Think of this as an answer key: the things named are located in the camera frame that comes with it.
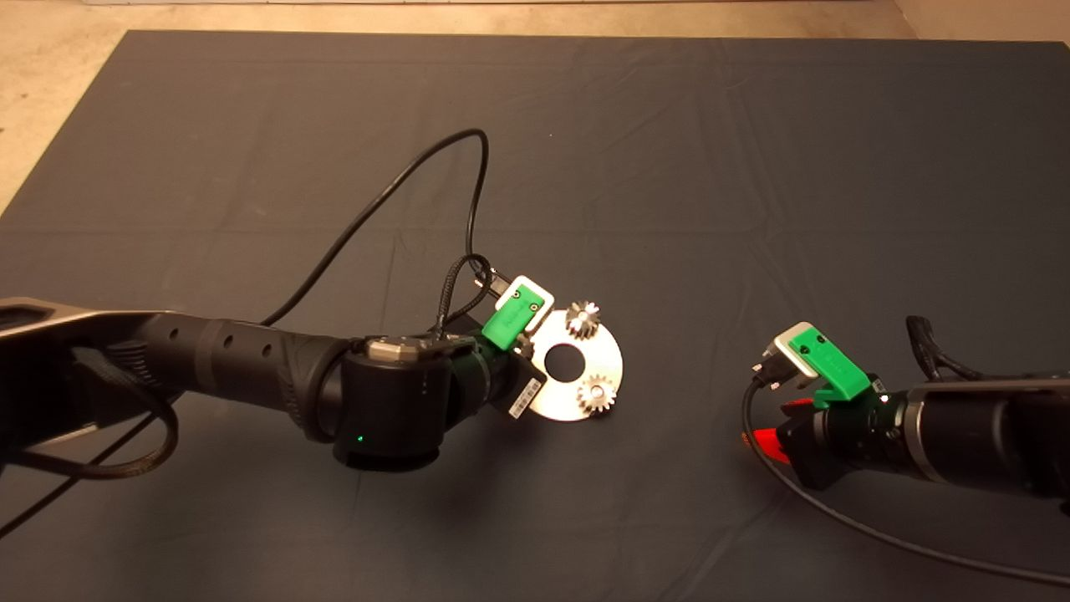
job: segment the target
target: floor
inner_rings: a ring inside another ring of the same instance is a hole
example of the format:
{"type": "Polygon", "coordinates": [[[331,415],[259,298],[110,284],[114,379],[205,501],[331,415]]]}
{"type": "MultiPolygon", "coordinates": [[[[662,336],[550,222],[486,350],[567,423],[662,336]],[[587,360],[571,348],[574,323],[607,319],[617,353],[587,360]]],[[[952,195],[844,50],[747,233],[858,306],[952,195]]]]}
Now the floor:
{"type": "Polygon", "coordinates": [[[0,212],[129,29],[1068,42],[1070,2],[90,6],[0,0],[0,212]]]}

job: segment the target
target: white label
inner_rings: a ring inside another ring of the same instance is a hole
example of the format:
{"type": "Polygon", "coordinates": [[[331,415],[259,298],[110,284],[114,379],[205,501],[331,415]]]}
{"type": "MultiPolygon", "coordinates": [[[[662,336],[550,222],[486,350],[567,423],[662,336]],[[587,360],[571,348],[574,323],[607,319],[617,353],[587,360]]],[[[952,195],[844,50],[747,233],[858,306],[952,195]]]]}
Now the white label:
{"type": "Polygon", "coordinates": [[[520,392],[520,397],[517,398],[517,401],[513,402],[513,407],[509,408],[509,416],[514,419],[520,418],[520,415],[528,410],[528,406],[531,405],[532,400],[535,399],[535,396],[541,388],[542,384],[539,383],[537,379],[529,381],[528,386],[520,392]]]}

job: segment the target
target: black cable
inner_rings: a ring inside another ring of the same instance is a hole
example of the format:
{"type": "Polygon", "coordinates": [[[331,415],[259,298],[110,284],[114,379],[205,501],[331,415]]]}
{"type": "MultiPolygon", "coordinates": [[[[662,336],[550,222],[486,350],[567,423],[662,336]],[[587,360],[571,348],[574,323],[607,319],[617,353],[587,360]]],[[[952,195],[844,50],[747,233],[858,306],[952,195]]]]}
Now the black cable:
{"type": "MultiPolygon", "coordinates": [[[[149,415],[142,418],[140,422],[124,433],[122,437],[119,437],[112,442],[110,446],[105,448],[104,451],[93,457],[93,459],[89,461],[89,464],[102,464],[105,460],[111,458],[111,454],[116,453],[120,448],[128,444],[131,439],[136,437],[139,433],[141,433],[141,431],[144,431],[147,427],[152,425],[154,420],[156,420],[155,415],[149,415]]],[[[67,480],[60,483],[55,490],[48,492],[44,497],[34,503],[33,506],[20,512],[18,516],[15,516],[11,521],[4,523],[4,525],[0,527],[0,540],[11,535],[15,529],[21,527],[24,523],[36,516],[37,513],[45,508],[48,508],[49,505],[59,499],[59,497],[65,494],[71,488],[77,485],[78,481],[81,481],[81,477],[67,478],[67,480]]]]}
{"type": "Polygon", "coordinates": [[[959,362],[944,353],[933,337],[933,326],[929,319],[906,317],[906,334],[911,339],[911,351],[918,368],[929,382],[942,382],[939,369],[946,368],[964,381],[1019,381],[1031,379],[1029,374],[985,374],[959,362]]]}
{"type": "Polygon", "coordinates": [[[164,422],[164,427],[167,428],[164,443],[157,449],[137,460],[107,466],[74,462],[55,456],[26,450],[9,450],[3,452],[2,457],[0,457],[3,459],[3,462],[45,473],[92,480],[137,477],[166,462],[179,445],[179,417],[174,414],[174,408],[169,403],[146,391],[135,377],[110,364],[101,352],[75,348],[72,350],[72,353],[79,367],[92,372],[102,383],[129,392],[155,418],[159,418],[164,422]]]}
{"type": "MultiPolygon", "coordinates": [[[[404,169],[402,169],[401,172],[398,173],[394,177],[394,180],[386,185],[385,188],[383,188],[383,191],[379,192],[379,196],[373,198],[371,202],[369,202],[367,206],[365,206],[360,213],[357,213],[356,217],[354,217],[353,220],[350,221],[348,226],[346,226],[346,229],[342,231],[341,235],[339,235],[334,241],[334,243],[331,244],[331,247],[327,249],[326,253],[323,254],[323,258],[320,259],[319,263],[317,263],[315,267],[312,267],[312,271],[309,272],[308,276],[305,277],[305,280],[301,282],[301,285],[297,287],[297,289],[293,292],[293,294],[291,294],[290,297],[287,298],[286,303],[282,304],[282,306],[278,310],[272,312],[272,314],[266,319],[264,319],[260,324],[263,326],[271,326],[280,321],[287,314],[289,314],[290,311],[293,310],[297,306],[297,304],[301,303],[301,299],[304,298],[305,294],[307,294],[308,291],[311,290],[312,285],[316,284],[316,281],[320,279],[320,276],[323,275],[323,272],[326,271],[327,266],[331,265],[331,262],[334,261],[338,252],[342,249],[343,246],[346,246],[346,243],[349,242],[349,238],[353,236],[353,233],[356,232],[356,230],[358,230],[361,226],[363,226],[364,222],[368,220],[368,217],[371,217],[371,215],[380,206],[382,206],[382,204],[386,202],[388,198],[391,198],[391,196],[398,189],[398,187],[406,180],[408,180],[410,175],[412,175],[412,173],[416,170],[416,168],[423,165],[424,161],[427,160],[428,158],[434,156],[442,149],[450,144],[454,144],[456,142],[459,142],[465,138],[472,138],[472,137],[479,138],[479,143],[482,146],[482,153],[479,157],[479,173],[476,175],[475,188],[472,190],[472,202],[469,206],[469,219],[464,232],[464,252],[472,253],[472,232],[475,229],[475,214],[476,210],[479,206],[479,195],[483,194],[483,183],[487,176],[487,163],[490,159],[490,141],[487,139],[487,133],[478,128],[462,129],[460,132],[457,132],[456,134],[446,136],[445,138],[431,144],[424,152],[416,155],[416,157],[413,158],[412,161],[404,169]]],[[[472,262],[471,264],[472,268],[475,269],[476,264],[474,262],[472,262]]]]}
{"type": "MultiPolygon", "coordinates": [[[[758,381],[751,381],[750,386],[743,396],[743,432],[750,437],[750,434],[754,432],[754,428],[751,425],[750,414],[751,407],[754,402],[754,395],[762,388],[761,383],[758,381]]],[[[798,496],[802,501],[809,504],[811,507],[816,509],[822,514],[828,516],[829,519],[836,521],[837,523],[854,529],[863,536],[873,538],[882,543],[886,543],[893,547],[898,547],[904,552],[910,552],[912,554],[917,554],[919,556],[924,556],[932,560],[938,560],[941,562],[946,562],[948,565],[954,565],[963,569],[969,569],[972,571],[979,571],[982,573],[989,573],[992,575],[998,575],[1003,577],[1010,577],[1015,580],[1028,581],[1033,583],[1039,583],[1044,585],[1053,585],[1057,587],[1068,587],[1070,588],[1070,575],[1060,575],[1057,573],[1045,573],[1042,571],[1034,571],[1031,569],[1023,569],[1020,567],[1012,567],[1009,565],[998,565],[995,562],[988,562],[985,560],[976,560],[974,558],[966,558],[963,556],[956,556],[954,554],[948,554],[946,552],[939,552],[931,547],[926,547],[923,545],[913,543],[906,540],[899,539],[895,536],[888,535],[884,531],[875,529],[865,523],[860,523],[846,514],[839,512],[827,506],[825,503],[810,495],[808,492],[802,490],[790,478],[784,476],[783,473],[774,466],[773,461],[765,457],[761,448],[758,445],[752,444],[750,446],[751,451],[762,466],[769,472],[774,477],[777,478],[785,488],[792,491],[796,496],[798,496]]]]}
{"type": "Polygon", "coordinates": [[[447,324],[471,312],[473,308],[483,303],[487,293],[490,292],[490,261],[478,252],[465,252],[464,254],[461,254],[459,259],[454,261],[453,265],[449,265],[449,269],[446,272],[446,279],[442,283],[442,295],[439,297],[439,313],[434,317],[434,328],[431,329],[434,339],[442,339],[443,329],[447,324]],[[479,265],[478,271],[476,271],[476,276],[479,278],[480,282],[479,292],[477,292],[463,308],[450,314],[449,306],[453,304],[454,288],[457,284],[457,276],[461,271],[461,266],[465,262],[469,264],[475,263],[479,265]]]}

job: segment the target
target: gear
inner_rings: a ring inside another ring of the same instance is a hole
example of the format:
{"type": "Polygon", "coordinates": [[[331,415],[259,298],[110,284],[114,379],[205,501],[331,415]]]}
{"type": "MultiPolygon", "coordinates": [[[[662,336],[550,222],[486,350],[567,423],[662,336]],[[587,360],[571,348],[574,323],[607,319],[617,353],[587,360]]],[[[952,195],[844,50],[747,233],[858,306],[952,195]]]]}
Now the gear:
{"type": "Polygon", "coordinates": [[[565,313],[565,327],[568,328],[568,334],[581,340],[594,337],[601,323],[598,312],[598,306],[591,300],[574,300],[565,313]]]}
{"type": "Polygon", "coordinates": [[[587,416],[607,413],[616,402],[616,388],[608,379],[595,374],[580,385],[576,400],[587,416]]]}

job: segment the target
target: green 3d-printed part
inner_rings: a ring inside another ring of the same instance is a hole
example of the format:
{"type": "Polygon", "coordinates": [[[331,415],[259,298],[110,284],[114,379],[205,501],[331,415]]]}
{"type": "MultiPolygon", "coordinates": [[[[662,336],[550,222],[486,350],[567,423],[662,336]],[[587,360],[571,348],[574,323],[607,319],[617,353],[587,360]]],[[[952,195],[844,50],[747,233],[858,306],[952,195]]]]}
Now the green 3d-printed part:
{"type": "Polygon", "coordinates": [[[828,385],[814,392],[814,406],[827,407],[829,402],[847,402],[870,386],[869,377],[839,348],[811,328],[788,342],[802,361],[810,365],[828,385]]]}
{"type": "Polygon", "coordinates": [[[499,350],[508,351],[516,343],[517,337],[524,331],[528,323],[535,318],[542,304],[545,304],[544,298],[530,288],[522,284],[517,287],[517,291],[506,300],[502,309],[494,312],[483,326],[483,336],[499,350]]]}

